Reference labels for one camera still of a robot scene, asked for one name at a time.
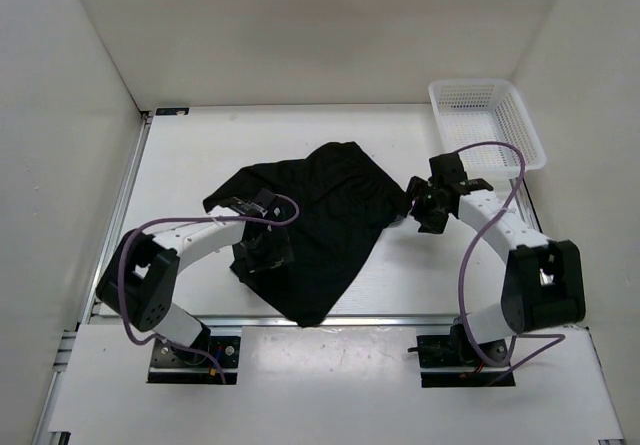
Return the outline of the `black shorts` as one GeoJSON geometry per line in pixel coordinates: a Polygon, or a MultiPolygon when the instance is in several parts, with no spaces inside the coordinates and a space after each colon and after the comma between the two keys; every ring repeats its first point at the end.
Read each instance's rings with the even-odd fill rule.
{"type": "Polygon", "coordinates": [[[402,188],[354,142],[330,142],[308,157],[246,166],[203,201],[210,212],[225,199],[251,200],[263,189],[298,205],[287,227],[291,263],[251,273],[241,259],[232,272],[285,318],[320,324],[355,280],[385,228],[408,213],[402,188]]]}

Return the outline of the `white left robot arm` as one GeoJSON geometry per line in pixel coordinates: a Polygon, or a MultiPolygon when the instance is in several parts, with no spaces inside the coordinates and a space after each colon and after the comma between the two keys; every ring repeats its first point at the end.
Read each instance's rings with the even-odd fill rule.
{"type": "Polygon", "coordinates": [[[147,332],[198,365],[208,357],[210,331],[174,302],[178,276],[227,247],[250,273],[292,262],[287,227],[299,214],[293,199],[263,189],[253,199],[223,199],[201,216],[151,220],[122,237],[96,296],[127,335],[147,332]]]}

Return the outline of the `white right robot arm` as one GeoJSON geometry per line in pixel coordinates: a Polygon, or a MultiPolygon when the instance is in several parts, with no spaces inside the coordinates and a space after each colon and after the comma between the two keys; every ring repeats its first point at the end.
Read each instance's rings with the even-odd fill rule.
{"type": "Polygon", "coordinates": [[[458,154],[433,157],[429,164],[430,178],[412,177],[406,191],[420,232],[440,235],[454,217],[505,265],[498,301],[476,312],[460,311],[452,325],[452,358],[470,365],[506,338],[582,321],[586,300],[577,245],[527,225],[486,180],[468,177],[458,154]]]}

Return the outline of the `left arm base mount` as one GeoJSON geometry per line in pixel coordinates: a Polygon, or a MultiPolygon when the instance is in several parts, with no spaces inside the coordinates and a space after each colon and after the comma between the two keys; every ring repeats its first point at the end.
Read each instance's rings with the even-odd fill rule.
{"type": "Polygon", "coordinates": [[[150,384],[235,385],[238,378],[241,336],[230,332],[211,332],[207,353],[219,368],[201,354],[179,350],[155,340],[147,373],[150,384]]]}

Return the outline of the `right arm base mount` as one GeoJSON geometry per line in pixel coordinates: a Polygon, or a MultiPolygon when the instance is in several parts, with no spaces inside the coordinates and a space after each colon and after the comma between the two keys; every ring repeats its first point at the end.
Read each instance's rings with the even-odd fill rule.
{"type": "Polygon", "coordinates": [[[423,389],[514,387],[509,364],[506,369],[483,361],[470,346],[461,326],[449,335],[418,335],[407,349],[418,357],[423,389]]]}

